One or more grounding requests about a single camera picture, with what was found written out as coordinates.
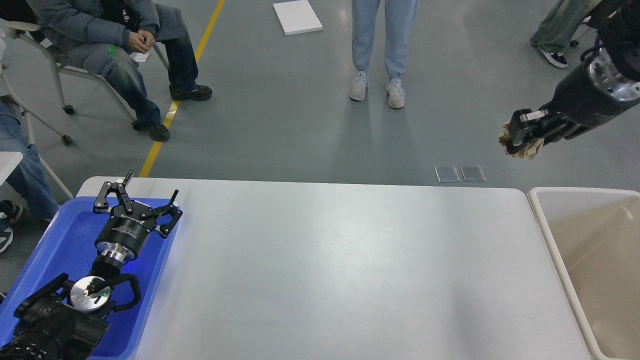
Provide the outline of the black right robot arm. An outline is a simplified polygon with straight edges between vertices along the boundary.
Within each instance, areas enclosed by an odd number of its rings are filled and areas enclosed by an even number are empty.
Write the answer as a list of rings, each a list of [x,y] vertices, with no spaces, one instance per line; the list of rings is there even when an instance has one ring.
[[[537,111],[517,110],[499,137],[512,157],[534,158],[543,146],[573,139],[639,103],[639,2],[624,0],[596,25],[599,44]]]

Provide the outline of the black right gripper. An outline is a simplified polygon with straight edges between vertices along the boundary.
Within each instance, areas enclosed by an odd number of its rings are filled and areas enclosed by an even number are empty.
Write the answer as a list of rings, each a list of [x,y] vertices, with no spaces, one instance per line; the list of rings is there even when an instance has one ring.
[[[544,146],[569,141],[639,102],[638,48],[599,48],[557,85],[540,110],[514,111],[507,123],[507,148],[522,150],[538,139],[544,139]]]

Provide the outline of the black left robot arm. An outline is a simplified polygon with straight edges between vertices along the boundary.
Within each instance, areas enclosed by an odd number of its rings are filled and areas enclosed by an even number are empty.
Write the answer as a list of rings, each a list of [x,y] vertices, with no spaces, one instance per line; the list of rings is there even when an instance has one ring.
[[[132,178],[64,203],[1,305],[3,360],[125,360],[137,347],[182,217],[128,196]]]

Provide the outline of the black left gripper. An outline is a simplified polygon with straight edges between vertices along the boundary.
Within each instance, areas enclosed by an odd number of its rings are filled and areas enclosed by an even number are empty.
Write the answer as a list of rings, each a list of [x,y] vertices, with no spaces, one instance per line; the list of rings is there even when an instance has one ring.
[[[126,185],[133,177],[130,170],[120,182],[105,181],[93,204],[94,214],[109,214],[105,226],[94,241],[96,263],[127,263],[137,260],[153,232],[167,239],[182,217],[175,204],[175,189],[167,205],[152,208],[139,200],[132,201]],[[118,205],[110,207],[107,195],[115,194]]]

